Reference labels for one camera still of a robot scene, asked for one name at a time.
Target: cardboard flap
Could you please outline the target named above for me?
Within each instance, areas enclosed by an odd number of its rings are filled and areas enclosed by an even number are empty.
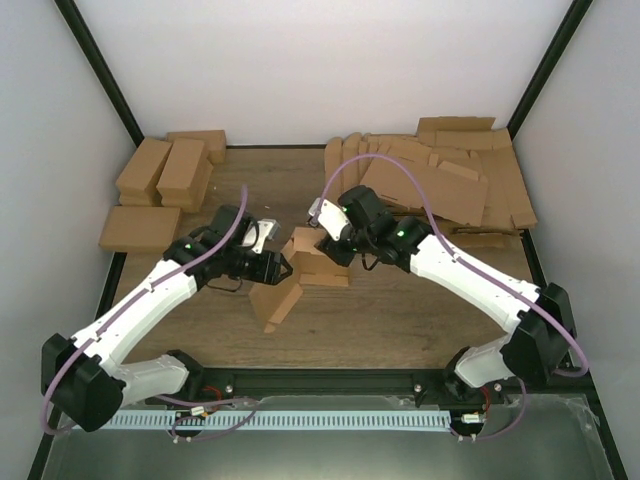
[[[493,132],[453,132],[437,131],[438,147],[463,148],[465,150],[491,150],[493,148]]]
[[[334,137],[327,143],[324,149],[324,183],[325,185],[331,178],[331,175],[340,167],[342,162],[342,138]],[[327,200],[337,203],[338,197],[342,194],[342,175],[334,180],[327,193]]]
[[[316,244],[320,242],[326,234],[327,232],[321,228],[296,227],[293,230],[293,235],[290,240],[293,242],[294,252],[324,256],[324,254],[316,248]]]
[[[411,140],[394,138],[391,142],[389,155],[426,165],[429,161],[429,155],[431,155],[431,147],[422,145],[419,142],[412,142]]]
[[[347,160],[351,160],[358,155],[358,149],[360,147],[360,140],[362,139],[361,133],[352,133],[344,139],[342,144],[342,163]],[[358,163],[354,162],[342,170],[342,192],[358,185],[360,179],[358,178]]]
[[[460,165],[456,165],[455,163],[449,162],[447,160],[443,160],[438,168],[442,170],[447,170],[448,172],[455,173],[456,175],[462,175],[465,178],[470,180],[478,181],[480,175],[475,170],[471,170],[470,168],[462,167]]]

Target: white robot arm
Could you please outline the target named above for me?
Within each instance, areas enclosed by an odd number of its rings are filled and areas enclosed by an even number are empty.
[[[97,430],[119,408],[149,397],[181,390],[189,396],[189,379],[197,377],[202,367],[184,352],[171,351],[155,360],[128,365],[123,362],[160,320],[209,281],[227,275],[275,285],[291,275],[292,268],[280,253],[263,250],[266,240],[277,232],[278,223],[256,221],[248,214],[216,254],[178,272],[216,245],[236,214],[236,207],[220,207],[211,225],[176,240],[145,280],[109,312],[70,339],[56,334],[43,345],[44,393],[67,359],[90,342],[51,397],[84,430]],[[176,273],[160,282],[173,272]]]
[[[434,281],[486,313],[505,332],[479,347],[467,347],[452,360],[448,388],[457,397],[494,380],[514,375],[527,383],[545,383],[568,351],[566,341],[521,300],[460,263],[464,259],[481,272],[508,285],[542,306],[573,334],[573,316],[566,292],[555,284],[544,290],[516,280],[447,242],[415,217],[396,221],[373,190],[357,186],[344,193],[340,206],[320,199],[309,214],[327,230],[317,248],[347,266],[356,254],[372,254],[377,261]]]

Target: flattened cardboard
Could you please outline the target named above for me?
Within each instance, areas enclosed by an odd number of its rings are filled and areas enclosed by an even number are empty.
[[[333,175],[342,162],[342,138],[334,137],[327,143],[324,148],[324,184],[329,182],[329,178]],[[327,200],[332,203],[338,203],[338,197],[343,192],[342,174],[334,180],[327,193]]]
[[[480,226],[487,198],[488,182],[483,176],[473,181],[440,167],[399,160],[424,189],[433,213],[463,225]],[[405,174],[382,160],[374,160],[361,182],[383,199],[409,209],[422,208],[422,200]]]
[[[162,199],[162,203],[167,207],[179,207],[185,213],[197,213],[202,208],[204,203],[204,197],[207,193],[207,187],[209,186],[209,180],[211,179],[211,173],[213,172],[213,165],[209,162],[204,162],[201,173],[196,178],[195,194],[191,201],[185,202],[184,200],[173,199],[171,197],[165,197]]]
[[[281,250],[282,255],[293,267],[293,274],[278,285],[256,283],[249,291],[249,300],[256,317],[264,324],[265,333],[272,333],[275,326],[289,314],[293,306],[302,297],[300,271],[297,268],[293,251],[293,240],[289,240]]]
[[[163,253],[173,242],[179,208],[113,207],[99,245],[111,252]]]
[[[295,252],[295,264],[300,272],[301,285],[323,285],[328,287],[348,287],[349,268],[336,265],[333,260],[320,252],[315,245],[327,232],[322,229],[296,227],[291,236]]]
[[[362,137],[362,140],[358,144],[358,155],[365,154],[369,151],[369,144],[364,140],[365,137]],[[367,160],[368,158],[358,160],[358,183],[360,183],[360,180],[364,177],[364,173],[367,171],[367,168],[369,168],[369,164],[366,163]]]
[[[419,142],[394,138],[388,154],[392,157],[404,158],[426,165],[429,161],[429,155],[431,155],[431,148]]]
[[[493,161],[497,165],[502,179],[502,188],[507,197],[511,222],[515,228],[531,228],[538,223],[533,212],[531,201],[518,166],[518,160],[513,148],[494,150]]]
[[[344,143],[342,144],[342,163],[344,164],[347,160],[352,159],[356,155],[358,155],[358,148],[360,147],[360,139],[362,138],[362,134],[360,133],[352,133],[347,138],[344,139]],[[342,170],[342,191],[346,192],[347,190],[358,185],[358,164],[354,162]]]
[[[116,187],[125,196],[125,200],[138,198],[143,202],[153,201],[158,193],[156,185],[170,150],[169,142],[154,138],[142,141],[116,180]]]
[[[207,163],[207,153],[202,140],[178,138],[173,142],[157,185],[163,205],[166,205],[165,197],[174,202],[193,202],[197,193],[197,179]]]
[[[227,151],[227,136],[224,130],[200,130],[196,132],[170,132],[167,133],[167,141],[173,142],[177,138],[190,138],[191,140],[202,140],[209,153],[207,158],[212,165],[224,163]]]

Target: red wire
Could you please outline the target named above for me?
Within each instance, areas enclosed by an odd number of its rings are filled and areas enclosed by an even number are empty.
[[[216,387],[212,387],[211,385],[206,385],[203,389],[203,392],[213,392],[216,394],[217,400],[222,400],[222,392],[220,390],[218,390]],[[215,413],[218,410],[220,410],[220,407],[214,407],[213,410],[211,410],[210,413]]]

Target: wooden table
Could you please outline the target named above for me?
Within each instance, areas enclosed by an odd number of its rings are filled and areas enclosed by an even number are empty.
[[[249,187],[248,210],[282,225],[280,248],[324,182],[320,149],[231,149],[214,168],[202,211],[185,215],[180,234],[208,224],[223,203],[238,204]],[[471,253],[517,278],[530,280],[519,242]],[[116,301],[153,268],[159,255],[130,254]],[[354,262],[349,288],[305,287],[302,299],[272,334],[263,333],[249,302],[250,285],[235,294],[204,288],[171,312],[131,353],[155,358],[179,348],[206,366],[441,368],[462,347],[501,335],[482,312],[424,279],[380,265],[365,272]],[[221,280],[219,285],[229,286]]]

